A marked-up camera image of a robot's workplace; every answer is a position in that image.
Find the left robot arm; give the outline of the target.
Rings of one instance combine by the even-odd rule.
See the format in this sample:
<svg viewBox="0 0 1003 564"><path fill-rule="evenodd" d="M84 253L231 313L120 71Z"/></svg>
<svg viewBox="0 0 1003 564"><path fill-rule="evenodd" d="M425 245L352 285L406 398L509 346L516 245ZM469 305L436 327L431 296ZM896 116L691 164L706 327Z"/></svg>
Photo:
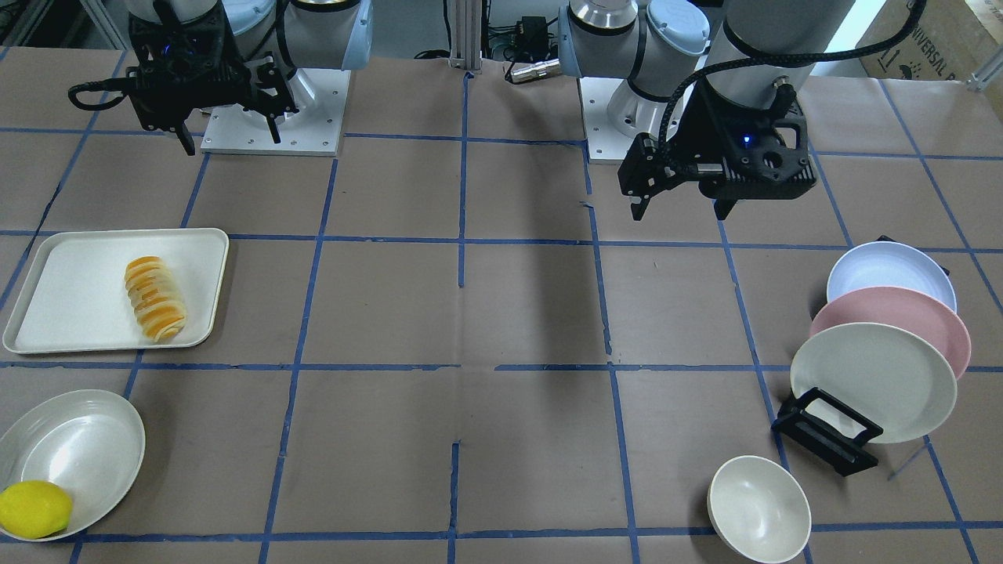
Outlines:
<svg viewBox="0 0 1003 564"><path fill-rule="evenodd" d="M617 170L641 220L659 193L697 183L719 220L740 201L789 201L816 185L798 92L850 1L570 1L559 61L577 78L619 78L663 106L628 128Z"/></svg>

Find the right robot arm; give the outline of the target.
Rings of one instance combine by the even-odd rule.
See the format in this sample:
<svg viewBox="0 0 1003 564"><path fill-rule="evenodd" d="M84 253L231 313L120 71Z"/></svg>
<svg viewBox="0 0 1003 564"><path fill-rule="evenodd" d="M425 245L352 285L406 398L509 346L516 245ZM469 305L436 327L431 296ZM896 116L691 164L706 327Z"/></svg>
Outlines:
<svg viewBox="0 0 1003 564"><path fill-rule="evenodd" d="M372 44L369 1L129 1L136 67L119 90L147 131L188 154L335 157L352 71Z"/></svg>

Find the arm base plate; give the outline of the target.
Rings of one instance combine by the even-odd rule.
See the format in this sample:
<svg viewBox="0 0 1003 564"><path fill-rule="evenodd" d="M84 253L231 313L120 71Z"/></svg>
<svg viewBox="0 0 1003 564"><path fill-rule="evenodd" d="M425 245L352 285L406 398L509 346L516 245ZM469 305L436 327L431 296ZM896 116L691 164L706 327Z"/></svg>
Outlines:
<svg viewBox="0 0 1003 564"><path fill-rule="evenodd" d="M617 164L641 132L658 132L666 104L638 96L625 79L581 78L581 117L588 158Z"/></svg>
<svg viewBox="0 0 1003 564"><path fill-rule="evenodd" d="M216 107L205 126L201 151L247 156L336 157L352 72L299 69L290 87L298 112L277 119L280 142L273 140L266 119L243 107Z"/></svg>

